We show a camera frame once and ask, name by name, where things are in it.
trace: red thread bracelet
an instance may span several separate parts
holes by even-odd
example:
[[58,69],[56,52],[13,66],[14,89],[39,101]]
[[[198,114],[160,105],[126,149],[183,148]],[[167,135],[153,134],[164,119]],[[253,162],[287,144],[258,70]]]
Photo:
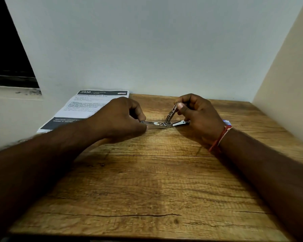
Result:
[[224,135],[226,134],[226,132],[228,131],[229,128],[231,128],[232,126],[225,126],[225,128],[223,129],[222,133],[220,134],[219,138],[217,140],[215,140],[211,146],[211,148],[209,148],[209,152],[211,152],[213,150],[213,148],[215,146],[218,145],[218,143],[221,141],[221,139],[224,137]]

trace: wooden table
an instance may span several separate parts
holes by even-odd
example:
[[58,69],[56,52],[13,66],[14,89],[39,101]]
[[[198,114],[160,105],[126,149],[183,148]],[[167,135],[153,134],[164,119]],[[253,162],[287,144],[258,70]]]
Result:
[[[174,97],[133,94],[148,120]],[[223,119],[303,162],[303,143],[249,102],[211,100]],[[175,115],[173,120],[182,119]],[[10,229],[13,234],[289,241],[292,237],[229,160],[189,126],[90,147]]]

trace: metal tool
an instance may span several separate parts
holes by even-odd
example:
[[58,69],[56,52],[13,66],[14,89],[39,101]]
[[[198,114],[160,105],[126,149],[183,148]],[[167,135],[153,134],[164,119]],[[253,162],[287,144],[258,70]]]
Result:
[[155,129],[155,128],[170,128],[173,126],[181,126],[181,125],[188,125],[189,122],[187,121],[177,121],[174,123],[171,123],[171,119],[173,118],[176,108],[177,108],[177,104],[176,103],[173,107],[173,109],[170,111],[170,113],[167,115],[166,119],[164,122],[154,122],[154,121],[143,121],[143,123],[151,126],[151,129]]

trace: dark window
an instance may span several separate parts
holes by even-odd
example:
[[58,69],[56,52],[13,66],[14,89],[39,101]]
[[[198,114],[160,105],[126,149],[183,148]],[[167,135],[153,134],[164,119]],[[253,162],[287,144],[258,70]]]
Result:
[[39,88],[4,0],[0,0],[0,85]]

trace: fingernail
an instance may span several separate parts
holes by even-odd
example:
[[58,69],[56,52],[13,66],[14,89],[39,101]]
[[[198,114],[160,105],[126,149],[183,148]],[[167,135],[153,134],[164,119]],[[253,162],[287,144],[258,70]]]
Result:
[[177,108],[178,108],[178,109],[182,109],[182,108],[183,108],[183,106],[184,106],[184,104],[183,104],[183,103],[178,103],[178,104],[177,104]]

